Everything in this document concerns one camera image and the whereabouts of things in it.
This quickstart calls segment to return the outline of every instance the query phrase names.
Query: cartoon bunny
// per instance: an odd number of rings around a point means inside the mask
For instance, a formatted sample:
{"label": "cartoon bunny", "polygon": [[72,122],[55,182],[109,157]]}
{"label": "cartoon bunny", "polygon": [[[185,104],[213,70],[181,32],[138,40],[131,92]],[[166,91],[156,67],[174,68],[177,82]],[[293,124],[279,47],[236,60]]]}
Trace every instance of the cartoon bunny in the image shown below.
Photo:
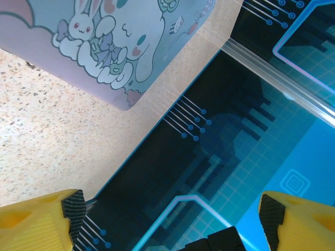
{"label": "cartoon bunny", "polygon": [[96,28],[95,38],[84,41],[78,51],[78,64],[99,83],[110,84],[113,89],[126,85],[133,66],[127,62],[127,48],[114,45],[112,31],[115,20],[109,16],[102,19]]}
{"label": "cartoon bunny", "polygon": [[102,0],[92,0],[90,12],[85,13],[85,8],[89,0],[75,0],[74,16],[67,25],[65,20],[60,21],[58,32],[53,36],[53,44],[59,47],[64,56],[72,60],[77,59],[80,46],[84,41],[89,41],[94,32],[93,17],[98,11]]}
{"label": "cartoon bunny", "polygon": [[[102,19],[97,25],[96,35],[108,32],[105,31],[107,29],[105,24],[108,23],[106,20],[113,17],[115,20],[115,27],[112,31],[113,44],[117,48],[126,48],[125,53],[128,60],[138,60],[135,72],[136,81],[145,81],[152,73],[154,53],[165,27],[158,1],[103,0],[100,15]],[[123,78],[130,77],[132,71],[132,67],[125,66]],[[102,81],[111,76],[104,69],[99,78]]]}

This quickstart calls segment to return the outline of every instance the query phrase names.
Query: speckled countertop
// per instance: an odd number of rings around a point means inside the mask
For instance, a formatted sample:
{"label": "speckled countertop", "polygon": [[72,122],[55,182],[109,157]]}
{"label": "speckled countertop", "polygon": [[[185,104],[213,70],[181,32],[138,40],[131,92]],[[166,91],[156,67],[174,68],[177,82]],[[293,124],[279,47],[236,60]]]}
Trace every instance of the speckled countertop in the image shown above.
{"label": "speckled countertop", "polygon": [[223,45],[239,9],[237,2],[217,1],[128,111],[0,50],[0,206],[68,188],[94,197]]}

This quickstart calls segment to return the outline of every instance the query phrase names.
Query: black rubber pad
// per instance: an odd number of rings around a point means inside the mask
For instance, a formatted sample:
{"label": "black rubber pad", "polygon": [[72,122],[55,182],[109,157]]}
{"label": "black rubber pad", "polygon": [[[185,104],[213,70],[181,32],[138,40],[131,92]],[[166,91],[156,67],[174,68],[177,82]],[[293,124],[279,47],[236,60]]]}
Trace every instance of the black rubber pad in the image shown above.
{"label": "black rubber pad", "polygon": [[277,229],[283,225],[285,206],[268,195],[263,195],[260,206],[260,220],[271,251],[277,251],[279,238]]}
{"label": "black rubber pad", "polygon": [[246,251],[234,226],[208,235],[207,239],[189,243],[179,251]]}
{"label": "black rubber pad", "polygon": [[74,246],[86,214],[83,191],[78,190],[73,195],[63,199],[61,203],[64,218],[68,218],[70,221],[69,236]]}

